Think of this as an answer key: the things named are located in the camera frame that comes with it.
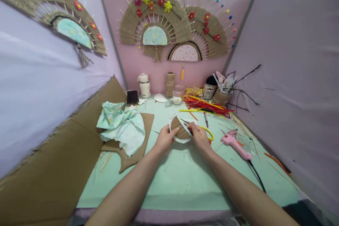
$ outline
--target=person's right hand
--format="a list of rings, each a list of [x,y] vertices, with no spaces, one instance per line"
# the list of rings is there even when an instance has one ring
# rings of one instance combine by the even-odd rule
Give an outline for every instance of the person's right hand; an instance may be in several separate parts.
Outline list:
[[[192,130],[191,132],[193,134],[194,143],[200,153],[205,154],[205,152],[213,151],[211,145],[209,144],[206,130],[202,129],[194,122],[190,123],[187,128]]]

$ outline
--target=workbench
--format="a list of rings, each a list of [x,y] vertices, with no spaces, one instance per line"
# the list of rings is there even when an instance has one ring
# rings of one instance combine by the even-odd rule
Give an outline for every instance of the workbench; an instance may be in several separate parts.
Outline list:
[[[185,104],[165,107],[164,103],[155,103],[153,98],[138,106],[140,113],[154,114],[145,153],[155,144],[158,136],[155,131],[159,132],[167,125],[175,113],[178,113],[178,117],[181,118],[194,119],[189,112],[179,112],[179,109],[187,109],[187,107]],[[193,114],[198,119],[197,124],[206,127],[203,113]],[[212,114],[207,114],[207,119],[209,130],[214,135],[212,148],[216,150],[221,145],[220,140],[223,137],[221,130],[225,133],[229,131],[220,124],[230,129],[234,129],[232,125],[235,127],[237,125],[230,119],[226,120]],[[267,163],[264,155],[266,150],[263,146],[255,139],[261,155],[262,162],[260,162],[253,141],[241,130],[238,130],[238,133],[237,140],[244,144],[243,148],[254,154],[252,162],[262,179],[267,194],[281,207],[302,199],[299,191]],[[217,153],[261,189],[250,165],[231,146],[223,145]],[[99,172],[108,154],[109,152],[106,152],[97,167],[93,169],[77,204],[76,214],[84,216],[87,212],[90,215],[109,191],[133,168],[131,166],[119,174],[121,159],[117,153],[114,153],[104,170]],[[155,224],[185,223],[224,218],[235,214],[237,214],[236,208],[227,197],[210,166],[197,151],[194,141],[191,140],[186,144],[174,143],[169,154],[160,161],[136,220]]]

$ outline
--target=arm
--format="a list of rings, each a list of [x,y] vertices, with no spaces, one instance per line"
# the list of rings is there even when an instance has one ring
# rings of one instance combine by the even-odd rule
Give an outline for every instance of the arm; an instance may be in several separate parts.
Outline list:
[[[213,151],[206,131],[191,123],[198,151],[208,161],[236,208],[252,226],[298,225],[268,195]]]
[[[169,131],[168,125],[161,129],[153,148],[108,193],[86,226],[128,225],[131,222],[141,206],[161,157],[169,152],[179,129]]]

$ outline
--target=yellow tassel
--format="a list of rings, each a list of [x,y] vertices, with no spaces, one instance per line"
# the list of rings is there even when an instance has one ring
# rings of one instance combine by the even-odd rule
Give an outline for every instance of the yellow tassel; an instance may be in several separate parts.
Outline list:
[[[184,67],[185,67],[185,62],[183,62],[183,69],[181,70],[181,76],[180,76],[180,79],[184,79]]]

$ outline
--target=green table surface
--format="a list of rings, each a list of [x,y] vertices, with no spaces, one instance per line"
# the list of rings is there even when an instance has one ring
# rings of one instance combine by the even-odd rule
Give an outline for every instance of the green table surface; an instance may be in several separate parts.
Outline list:
[[[159,131],[169,123],[170,117],[178,113],[181,108],[187,109],[184,104],[172,105],[166,108],[164,103],[155,103],[155,100],[150,98],[146,103],[146,107],[145,103],[138,106],[138,111],[140,113],[154,114],[152,129]],[[206,127],[203,113],[193,114],[198,119],[198,124]],[[185,119],[194,119],[189,112],[179,112],[178,116]],[[229,122],[233,126],[237,126],[229,119],[225,120],[211,114],[207,114],[207,119],[209,130],[214,135],[212,148],[217,149],[223,137],[221,129],[225,133],[229,131],[218,123],[231,129],[232,126]],[[158,133],[153,130],[151,130],[145,153],[153,147],[157,139]],[[298,201],[298,191],[267,163],[264,155],[266,150],[262,145],[256,141],[262,159],[261,163],[253,142],[247,136],[238,135],[237,140],[244,144],[243,148],[247,152],[255,153],[252,162],[263,181],[267,194],[282,207],[296,203]],[[231,146],[223,145],[217,153],[261,188],[249,164]],[[104,170],[99,172],[108,154],[109,152],[106,152],[98,166],[93,169],[77,208],[98,207],[109,191],[133,168],[131,166],[119,174],[121,159],[117,153],[114,153]],[[282,174],[287,176],[278,165],[276,167]],[[191,140],[186,144],[174,143],[170,153],[160,161],[141,208],[159,210],[230,210],[234,206],[212,169],[198,153],[193,140]]]

